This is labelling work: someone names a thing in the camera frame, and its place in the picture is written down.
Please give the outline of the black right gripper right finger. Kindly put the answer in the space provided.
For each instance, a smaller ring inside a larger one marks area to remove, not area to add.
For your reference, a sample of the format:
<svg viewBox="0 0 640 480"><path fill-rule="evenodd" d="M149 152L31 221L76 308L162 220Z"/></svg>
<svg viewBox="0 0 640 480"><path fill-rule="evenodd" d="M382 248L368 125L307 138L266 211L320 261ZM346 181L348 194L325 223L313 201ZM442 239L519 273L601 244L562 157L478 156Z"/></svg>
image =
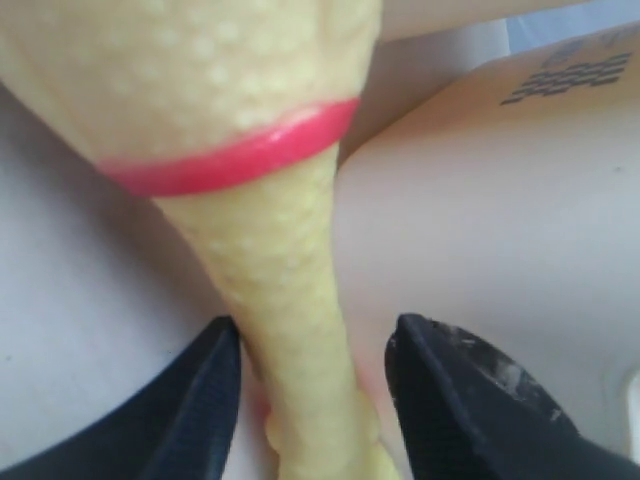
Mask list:
<svg viewBox="0 0 640 480"><path fill-rule="evenodd" d="M416 479L636 479L520 365L476 335L398 317L385 375Z"/></svg>

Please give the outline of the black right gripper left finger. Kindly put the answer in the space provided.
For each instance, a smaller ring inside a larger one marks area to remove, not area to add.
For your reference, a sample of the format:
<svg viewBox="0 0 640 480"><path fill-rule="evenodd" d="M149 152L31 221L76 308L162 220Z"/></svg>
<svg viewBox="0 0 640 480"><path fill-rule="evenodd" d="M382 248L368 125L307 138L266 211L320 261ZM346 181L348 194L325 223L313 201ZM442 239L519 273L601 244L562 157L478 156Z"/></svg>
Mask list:
<svg viewBox="0 0 640 480"><path fill-rule="evenodd" d="M219 479L241 389L233 320L215 318L153 381L78 434L2 471L4 479Z"/></svg>

